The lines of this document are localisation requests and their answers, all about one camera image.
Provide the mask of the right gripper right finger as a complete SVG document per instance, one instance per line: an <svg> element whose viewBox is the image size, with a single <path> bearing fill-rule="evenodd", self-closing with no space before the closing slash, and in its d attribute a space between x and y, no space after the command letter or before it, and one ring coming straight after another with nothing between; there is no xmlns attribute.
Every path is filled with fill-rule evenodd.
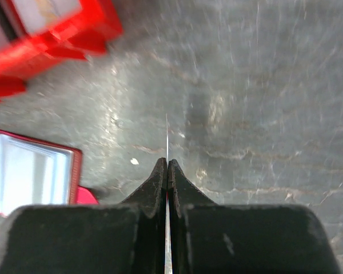
<svg viewBox="0 0 343 274"><path fill-rule="evenodd" d="M340 273L318 217L295 204L219 205L171 160L174 273Z"/></svg>

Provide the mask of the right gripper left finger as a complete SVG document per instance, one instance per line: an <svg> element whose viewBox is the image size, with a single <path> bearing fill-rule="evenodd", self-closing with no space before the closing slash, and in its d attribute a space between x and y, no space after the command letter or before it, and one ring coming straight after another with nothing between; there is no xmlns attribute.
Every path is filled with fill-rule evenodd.
<svg viewBox="0 0 343 274"><path fill-rule="evenodd" d="M114 205L33 205L0 228L0 273L163 273L167 163Z"/></svg>

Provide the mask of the red plastic bin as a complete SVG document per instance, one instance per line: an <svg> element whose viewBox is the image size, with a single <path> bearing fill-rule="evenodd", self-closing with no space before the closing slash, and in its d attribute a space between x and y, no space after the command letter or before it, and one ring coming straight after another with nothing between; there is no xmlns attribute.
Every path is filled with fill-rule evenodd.
<svg viewBox="0 0 343 274"><path fill-rule="evenodd" d="M33 34L17 35L0 6L0 101L25 92L27 81L67 60L106 52L122 34L112 1L80 1L82 9Z"/></svg>

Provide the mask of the silver card in bin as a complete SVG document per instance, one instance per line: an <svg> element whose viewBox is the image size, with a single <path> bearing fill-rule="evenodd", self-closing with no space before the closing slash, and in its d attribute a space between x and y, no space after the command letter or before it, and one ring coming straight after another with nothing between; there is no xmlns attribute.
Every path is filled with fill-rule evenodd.
<svg viewBox="0 0 343 274"><path fill-rule="evenodd" d="M33 34L82 9L78 0L0 1L17 35Z"/></svg>

